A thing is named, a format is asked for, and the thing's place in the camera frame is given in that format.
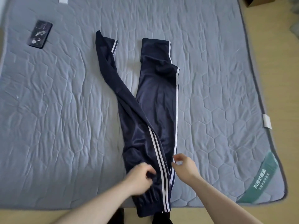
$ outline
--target gray quilted mattress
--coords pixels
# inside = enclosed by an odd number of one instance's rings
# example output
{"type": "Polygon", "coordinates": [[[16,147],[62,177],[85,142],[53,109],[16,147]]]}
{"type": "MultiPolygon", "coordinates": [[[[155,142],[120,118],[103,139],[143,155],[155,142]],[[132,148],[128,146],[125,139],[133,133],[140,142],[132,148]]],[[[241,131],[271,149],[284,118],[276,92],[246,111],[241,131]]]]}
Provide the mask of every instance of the gray quilted mattress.
{"type": "MultiPolygon", "coordinates": [[[[10,0],[0,207],[73,208],[125,176],[117,99],[99,72],[97,30],[119,40],[117,69],[134,95],[142,38],[171,41],[181,69],[177,152],[209,183],[239,203],[286,196],[238,0],[10,0]],[[43,49],[26,44],[37,19],[53,23],[43,49]]],[[[178,178],[171,201],[202,206],[178,178]]],[[[130,198],[123,205],[134,206],[130,198]]]]}

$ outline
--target white stripe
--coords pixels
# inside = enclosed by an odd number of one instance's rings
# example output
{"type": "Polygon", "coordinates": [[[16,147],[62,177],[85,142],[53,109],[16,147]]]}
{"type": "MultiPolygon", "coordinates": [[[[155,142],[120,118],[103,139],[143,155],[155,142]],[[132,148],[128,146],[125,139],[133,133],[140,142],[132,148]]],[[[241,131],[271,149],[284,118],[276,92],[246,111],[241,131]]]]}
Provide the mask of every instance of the white stripe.
{"type": "Polygon", "coordinates": [[[158,151],[157,151],[157,148],[156,148],[156,143],[155,143],[155,140],[154,140],[154,137],[152,135],[152,130],[150,128],[150,126],[148,125],[148,128],[150,130],[150,136],[152,138],[152,143],[154,145],[154,148],[155,148],[155,152],[156,152],[156,156],[157,156],[157,160],[158,160],[158,164],[159,164],[159,168],[160,168],[160,172],[161,172],[161,180],[162,180],[162,198],[163,198],[163,206],[164,206],[164,211],[167,212],[167,207],[166,207],[166,202],[165,202],[165,185],[164,185],[164,174],[163,174],[163,170],[162,170],[162,167],[161,167],[161,160],[159,159],[159,155],[158,155],[158,151]]]}
{"type": "Polygon", "coordinates": [[[172,60],[171,60],[171,57],[170,57],[170,49],[171,49],[171,46],[170,46],[170,42],[169,42],[169,50],[168,50],[168,55],[169,55],[169,59],[170,59],[170,61],[171,61],[171,63],[172,63],[172,60]]]}
{"type": "MultiPolygon", "coordinates": [[[[162,159],[162,154],[161,154],[161,150],[160,150],[160,146],[159,146],[159,143],[158,143],[156,134],[154,134],[154,136],[155,136],[155,139],[156,139],[156,142],[157,142],[158,152],[159,152],[160,157],[161,157],[161,159],[162,159]]],[[[170,211],[170,208],[169,208],[169,202],[168,202],[168,178],[167,178],[168,173],[167,173],[167,171],[166,171],[164,162],[162,162],[162,166],[163,166],[163,169],[164,169],[165,180],[166,180],[166,188],[165,188],[165,189],[166,189],[166,192],[165,192],[165,196],[166,196],[166,205],[167,205],[168,211],[170,211]]]]}
{"type": "Polygon", "coordinates": [[[113,50],[114,50],[115,45],[116,45],[116,40],[114,41],[114,44],[113,44],[113,47],[112,47],[112,50],[111,50],[112,54],[113,54],[113,50]]]}
{"type": "MultiPolygon", "coordinates": [[[[180,71],[180,68],[178,67],[177,71],[176,71],[176,128],[175,128],[175,140],[174,140],[174,150],[173,150],[173,154],[176,154],[176,147],[177,147],[177,143],[178,143],[178,73],[180,71]]],[[[170,178],[170,184],[172,184],[174,178],[174,171],[171,171],[171,178],[170,178]]]]}

